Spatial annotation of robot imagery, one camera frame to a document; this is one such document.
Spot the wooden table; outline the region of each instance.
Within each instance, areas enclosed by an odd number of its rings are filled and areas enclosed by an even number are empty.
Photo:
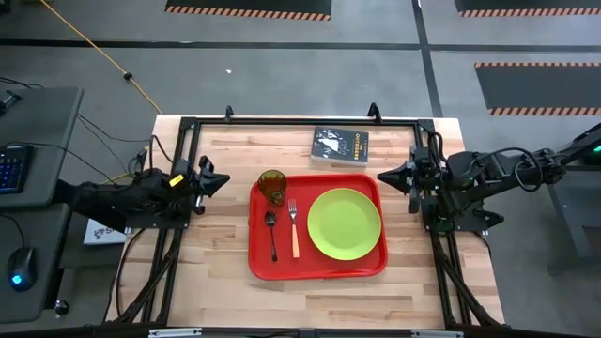
[[[157,118],[154,133],[168,154],[173,154],[180,118],[179,115]],[[435,125],[444,137],[446,155],[464,149],[457,119],[435,119]],[[247,261],[249,192],[262,172],[272,168],[290,176],[366,173],[376,177],[406,161],[409,146],[414,142],[411,128],[353,127],[353,130],[370,133],[369,165],[367,168],[348,167],[310,160],[314,129],[310,126],[203,126],[198,156],[208,155],[216,172],[232,178],[213,198],[205,200],[207,213],[193,215],[191,226],[185,232],[170,326],[443,328],[429,235],[424,231],[421,217],[408,213],[408,198],[381,182],[378,186],[389,260],[379,275],[267,282],[250,272]],[[154,161],[157,167],[169,172],[170,163],[157,146]],[[124,308],[148,278],[156,236],[157,231],[146,231],[132,247],[121,281]],[[486,246],[472,233],[457,233],[457,246],[467,285],[490,314],[502,322]],[[460,320],[455,288],[450,287],[450,291],[455,318]],[[107,318],[115,316],[113,300]]]

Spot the fork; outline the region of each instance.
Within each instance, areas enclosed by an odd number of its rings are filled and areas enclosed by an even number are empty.
[[[294,199],[288,200],[288,211],[292,219],[292,256],[299,258],[299,238],[297,236],[297,201]]]

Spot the amber glass cup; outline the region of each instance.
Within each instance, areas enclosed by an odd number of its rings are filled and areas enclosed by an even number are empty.
[[[285,203],[285,175],[278,170],[268,170],[258,180],[259,190],[267,198],[270,206],[282,207]]]

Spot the plate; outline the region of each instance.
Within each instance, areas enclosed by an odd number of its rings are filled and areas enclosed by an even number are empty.
[[[368,254],[378,243],[381,219],[374,203],[352,189],[322,193],[309,210],[309,236],[325,255],[354,260]]]

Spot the concrete floor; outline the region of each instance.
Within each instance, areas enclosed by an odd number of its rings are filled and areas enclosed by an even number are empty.
[[[167,114],[222,115],[230,104],[241,114],[364,115],[375,101],[384,115],[432,116],[427,85],[435,82],[442,115],[460,119],[468,149],[558,147],[601,121],[592,116],[490,116],[473,69],[475,62],[490,61],[598,62],[601,16],[459,18],[453,0],[422,0],[428,42],[454,45],[449,48],[454,52],[428,52],[424,37],[419,39],[415,4],[333,0],[328,23],[167,14],[164,0],[61,0],[54,6],[93,39],[216,42],[196,45],[200,48],[106,50]],[[77,39],[47,9],[22,4],[0,18],[0,38]],[[544,46],[546,52],[528,47],[509,52],[521,46]],[[572,46],[599,54],[574,53]],[[429,80],[420,48],[431,56],[434,77]],[[1,46],[0,55],[2,76],[83,87],[80,113],[114,136],[150,134],[152,108],[92,49]],[[139,147],[110,145],[124,161]],[[69,148],[110,176],[122,172],[81,125]],[[70,182],[102,180],[73,158],[61,175]],[[547,264],[567,245],[547,190],[507,192],[486,204],[506,217],[489,237],[506,322],[520,329],[601,335],[599,276],[547,274]],[[44,314],[37,322],[0,330],[99,323],[114,273],[114,266],[71,271],[61,291],[71,303],[69,315],[56,320]],[[69,285],[77,287],[68,291]]]

